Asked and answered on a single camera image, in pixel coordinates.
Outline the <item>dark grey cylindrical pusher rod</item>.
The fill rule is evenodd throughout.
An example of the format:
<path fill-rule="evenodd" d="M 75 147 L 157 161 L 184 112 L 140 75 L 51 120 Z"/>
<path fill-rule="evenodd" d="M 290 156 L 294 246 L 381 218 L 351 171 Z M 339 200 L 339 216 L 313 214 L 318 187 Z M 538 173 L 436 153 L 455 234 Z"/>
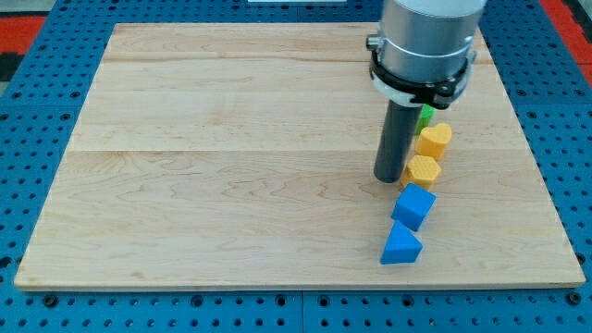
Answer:
<path fill-rule="evenodd" d="M 388 103 L 374 166 L 378 180 L 393 183 L 401 178 L 422 108 Z"/>

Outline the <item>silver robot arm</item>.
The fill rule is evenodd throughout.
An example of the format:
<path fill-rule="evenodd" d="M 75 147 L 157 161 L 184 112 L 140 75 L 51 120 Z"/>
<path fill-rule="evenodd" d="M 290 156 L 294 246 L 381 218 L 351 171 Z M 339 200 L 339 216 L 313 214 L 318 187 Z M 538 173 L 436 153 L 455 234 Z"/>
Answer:
<path fill-rule="evenodd" d="M 374 166 L 385 183 L 401 178 L 424 106 L 443 110 L 465 90 L 486 0 L 386 0 L 377 33 L 366 37 L 369 73 L 388 99 Z"/>

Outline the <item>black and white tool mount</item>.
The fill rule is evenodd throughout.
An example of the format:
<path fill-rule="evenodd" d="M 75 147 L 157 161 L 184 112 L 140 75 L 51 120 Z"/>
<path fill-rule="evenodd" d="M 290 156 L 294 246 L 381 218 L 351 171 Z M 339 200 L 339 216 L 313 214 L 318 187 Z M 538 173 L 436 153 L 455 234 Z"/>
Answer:
<path fill-rule="evenodd" d="M 374 87 L 391 102 L 413 107 L 430 105 L 439 110 L 448 108 L 464 92 L 471 77 L 471 54 L 451 78 L 439 82 L 414 82 L 389 73 L 378 63 L 377 51 L 371 52 L 369 73 Z"/>

